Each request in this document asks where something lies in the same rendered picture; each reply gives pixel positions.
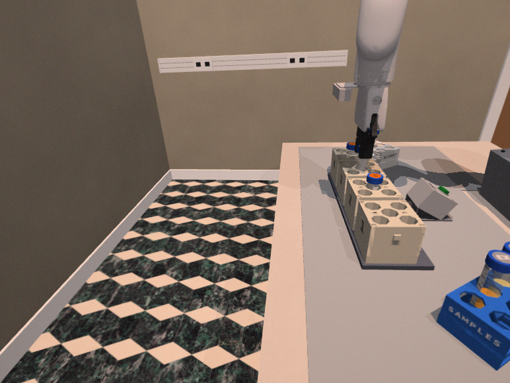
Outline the grey tube rack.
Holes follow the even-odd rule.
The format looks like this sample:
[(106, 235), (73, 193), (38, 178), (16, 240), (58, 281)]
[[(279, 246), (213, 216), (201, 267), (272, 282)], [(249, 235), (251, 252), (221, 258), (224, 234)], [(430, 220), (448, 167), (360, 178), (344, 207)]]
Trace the grey tube rack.
[[(394, 147), (392, 145), (388, 145), (380, 141), (377, 141), (377, 144), (381, 144), (384, 146), (377, 145), (376, 148), (373, 149), (375, 155), (372, 158), (379, 165), (381, 170), (389, 168), (391, 166), (396, 166), (396, 163), (398, 162), (398, 147)], [(386, 147), (391, 147), (393, 149), (386, 149)], [(384, 151), (380, 151), (379, 149)]]

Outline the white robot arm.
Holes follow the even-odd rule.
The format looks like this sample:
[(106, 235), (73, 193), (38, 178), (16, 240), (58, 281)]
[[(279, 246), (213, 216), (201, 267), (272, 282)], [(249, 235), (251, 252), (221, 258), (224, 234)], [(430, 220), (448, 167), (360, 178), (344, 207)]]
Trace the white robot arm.
[[(354, 81), (385, 85), (393, 81), (400, 36), (409, 0), (361, 0), (357, 23)], [(368, 60), (368, 61), (367, 61)], [(333, 83), (338, 101), (351, 100), (355, 83)]]

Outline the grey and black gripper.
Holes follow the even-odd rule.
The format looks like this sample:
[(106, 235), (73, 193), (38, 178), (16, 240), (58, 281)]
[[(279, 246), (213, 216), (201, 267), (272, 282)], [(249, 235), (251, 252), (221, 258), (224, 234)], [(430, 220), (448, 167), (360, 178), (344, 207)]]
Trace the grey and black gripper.
[[(360, 85), (359, 83), (355, 84)], [(355, 105), (355, 123), (357, 125), (355, 153), (357, 153), (357, 146), (360, 145), (359, 158), (364, 159), (373, 157), (377, 130), (384, 131), (390, 83), (360, 86), (366, 86), (367, 88), (358, 88), (357, 92)]]

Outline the grey bench mat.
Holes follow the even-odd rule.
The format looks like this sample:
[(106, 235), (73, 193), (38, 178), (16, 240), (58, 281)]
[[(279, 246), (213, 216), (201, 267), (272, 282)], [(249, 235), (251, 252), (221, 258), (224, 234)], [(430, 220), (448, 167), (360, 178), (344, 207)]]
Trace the grey bench mat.
[(402, 146), (382, 169), (406, 198), (449, 190), (453, 221), (423, 221), (430, 270), (362, 269), (328, 178), (332, 148), (299, 147), (309, 383), (510, 383), (437, 323), (448, 293), (481, 275), (510, 235), (463, 191), (482, 184), (434, 146)]

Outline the blue tube rack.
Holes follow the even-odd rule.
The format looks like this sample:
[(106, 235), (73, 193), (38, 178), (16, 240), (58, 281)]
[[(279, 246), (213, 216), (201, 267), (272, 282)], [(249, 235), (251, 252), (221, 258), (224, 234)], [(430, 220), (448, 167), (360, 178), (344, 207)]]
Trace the blue tube rack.
[[(437, 323), (499, 370), (510, 361), (510, 287), (498, 298), (487, 296), (476, 286), (479, 278), (446, 295)], [(469, 302), (472, 295), (483, 301), (483, 308)]]

